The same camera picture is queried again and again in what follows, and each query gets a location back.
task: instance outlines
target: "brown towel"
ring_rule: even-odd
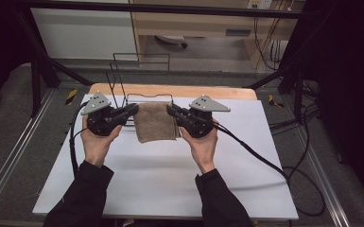
[[[140,143],[156,140],[176,140],[181,137],[176,120],[167,114],[167,102],[138,104],[138,113],[133,117]]]

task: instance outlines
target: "black sleeve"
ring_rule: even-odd
[[[46,216],[43,226],[98,226],[112,176],[113,172],[107,167],[98,168],[84,161],[63,198]]]
[[[196,185],[202,201],[204,226],[253,227],[246,209],[229,190],[217,169],[197,175]]]

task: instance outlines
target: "white tabletop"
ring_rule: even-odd
[[[116,99],[119,103],[121,97],[117,96]],[[188,108],[188,103],[193,99],[174,97],[174,102]],[[213,113],[214,118],[264,158],[280,167],[261,102],[232,99],[216,101],[230,107],[232,111]],[[81,117],[75,127],[75,131],[80,130]],[[251,218],[297,219],[285,179],[250,155],[230,136],[219,131],[218,137],[216,167]],[[73,181],[70,151],[66,142],[34,207],[34,214],[46,215]],[[80,164],[84,153],[79,136],[76,151]],[[108,187],[105,217],[201,217],[201,201],[194,181],[199,169],[183,139],[140,144],[135,131],[124,127],[111,145],[105,165],[114,172]]]

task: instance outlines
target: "black controller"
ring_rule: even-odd
[[[176,119],[179,127],[184,127],[193,138],[201,138],[207,135],[214,123],[212,120],[212,112],[203,112],[190,108],[187,110],[176,104],[167,106],[167,113]]]
[[[88,114],[87,127],[96,135],[108,136],[118,125],[126,125],[129,117],[137,114],[138,105],[129,104],[125,107],[113,108],[107,106]]]

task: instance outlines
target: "wooden edge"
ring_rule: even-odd
[[[198,97],[207,95],[211,98],[257,100],[252,89],[230,87],[202,87],[202,86],[173,86],[153,84],[123,84],[126,94],[141,94],[144,96],[168,95],[181,97]],[[97,91],[104,95],[111,95],[111,88],[107,83],[96,83],[90,88],[90,95]],[[123,95],[120,84],[114,86],[115,95]]]

